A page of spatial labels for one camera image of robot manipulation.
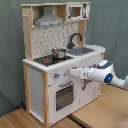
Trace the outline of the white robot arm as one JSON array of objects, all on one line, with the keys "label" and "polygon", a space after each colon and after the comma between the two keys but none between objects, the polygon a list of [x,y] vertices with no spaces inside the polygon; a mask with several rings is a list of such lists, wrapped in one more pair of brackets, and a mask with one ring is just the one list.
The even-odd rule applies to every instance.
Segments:
[{"label": "white robot arm", "polygon": [[87,79],[104,84],[111,84],[128,90],[128,75],[125,79],[116,76],[114,66],[107,60],[102,60],[96,67],[71,69],[70,74],[80,79]]}]

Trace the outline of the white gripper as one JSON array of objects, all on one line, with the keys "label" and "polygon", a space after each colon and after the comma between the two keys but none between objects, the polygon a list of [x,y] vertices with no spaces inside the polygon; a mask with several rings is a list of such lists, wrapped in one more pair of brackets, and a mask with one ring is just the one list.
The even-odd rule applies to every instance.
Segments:
[{"label": "white gripper", "polygon": [[87,79],[87,68],[75,68],[70,70],[70,74],[76,77],[79,77],[80,79]]}]

